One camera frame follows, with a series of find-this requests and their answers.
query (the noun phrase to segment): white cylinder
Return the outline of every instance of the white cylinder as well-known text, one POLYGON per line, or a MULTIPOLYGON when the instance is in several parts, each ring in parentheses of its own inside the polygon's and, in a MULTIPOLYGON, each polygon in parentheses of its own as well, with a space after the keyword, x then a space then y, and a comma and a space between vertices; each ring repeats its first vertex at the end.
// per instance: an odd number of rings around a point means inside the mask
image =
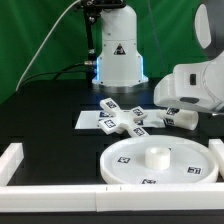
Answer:
POLYGON ((170 149, 149 147, 145 151, 145 165, 152 170, 166 170, 170 167, 170 149))
POLYGON ((166 125, 194 130, 198 124, 198 113, 188 110, 158 110, 157 117, 164 120, 166 125))

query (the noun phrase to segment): white block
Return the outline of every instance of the white block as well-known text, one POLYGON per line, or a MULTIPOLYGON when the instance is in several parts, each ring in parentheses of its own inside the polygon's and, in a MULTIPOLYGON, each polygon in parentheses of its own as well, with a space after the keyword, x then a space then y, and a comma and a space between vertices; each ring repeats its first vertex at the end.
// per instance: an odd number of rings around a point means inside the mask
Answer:
POLYGON ((0 157, 0 186, 6 186, 23 160, 22 143, 12 143, 0 157))

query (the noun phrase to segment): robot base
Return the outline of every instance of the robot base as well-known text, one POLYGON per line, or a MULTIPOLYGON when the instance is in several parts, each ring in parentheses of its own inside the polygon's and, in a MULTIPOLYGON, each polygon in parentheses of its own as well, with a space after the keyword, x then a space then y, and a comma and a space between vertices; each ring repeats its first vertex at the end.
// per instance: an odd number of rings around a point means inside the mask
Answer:
POLYGON ((132 93, 148 88, 148 82, 142 82, 133 86, 105 86, 93 83, 93 89, 107 93, 132 93))

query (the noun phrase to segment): sticker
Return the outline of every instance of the sticker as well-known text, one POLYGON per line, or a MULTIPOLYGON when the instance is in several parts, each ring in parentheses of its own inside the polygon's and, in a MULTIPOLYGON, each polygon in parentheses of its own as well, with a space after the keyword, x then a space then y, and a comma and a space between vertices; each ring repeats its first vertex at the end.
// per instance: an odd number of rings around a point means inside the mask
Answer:
POLYGON ((174 126, 174 121, 173 121, 173 119, 169 119, 169 118, 165 118, 165 123, 167 124, 167 125, 172 125, 172 126, 174 126))
POLYGON ((141 115, 143 115, 143 112, 142 112, 141 110, 139 110, 139 109, 135 109, 135 110, 133 110, 133 112, 134 112, 137 116, 141 116, 141 115))
POLYGON ((105 111, 101 111, 100 112, 100 118, 105 118, 105 117, 112 117, 112 116, 105 111))
POLYGON ((114 52, 115 55, 126 55, 124 48, 121 44, 118 45, 116 51, 114 52))
POLYGON ((196 167, 189 167, 187 172, 188 173, 193 173, 193 174, 201 174, 202 169, 201 168, 196 168, 196 167))
POLYGON ((166 111, 166 114, 171 115, 171 116, 174 116, 174 115, 177 114, 179 111, 180 111, 179 109, 169 108, 169 109, 166 111))
POLYGON ((107 105, 109 108, 115 108, 115 107, 117 107, 116 104, 115 104, 113 101, 109 101, 109 102, 107 102, 106 105, 107 105))
POLYGON ((133 130, 138 136, 142 136, 145 132, 141 128, 136 128, 133 130))
POLYGON ((129 163, 130 160, 131 160, 130 158, 120 157, 117 162, 118 163, 129 163))
POLYGON ((135 124, 137 124, 137 125, 142 125, 142 126, 144 125, 143 120, 141 120, 141 121, 136 121, 135 124))
POLYGON ((112 120, 107 120, 104 122, 108 128, 113 128, 116 124, 112 120))
POLYGON ((155 184, 155 180, 144 179, 141 184, 155 184))

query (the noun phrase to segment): warning label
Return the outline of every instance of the warning label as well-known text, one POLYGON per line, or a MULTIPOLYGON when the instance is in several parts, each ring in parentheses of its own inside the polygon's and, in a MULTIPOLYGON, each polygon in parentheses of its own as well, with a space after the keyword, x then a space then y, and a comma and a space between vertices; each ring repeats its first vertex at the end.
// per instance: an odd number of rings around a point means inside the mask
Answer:
POLYGON ((124 48, 121 44, 118 45, 116 51, 114 52, 115 55, 126 55, 124 48))

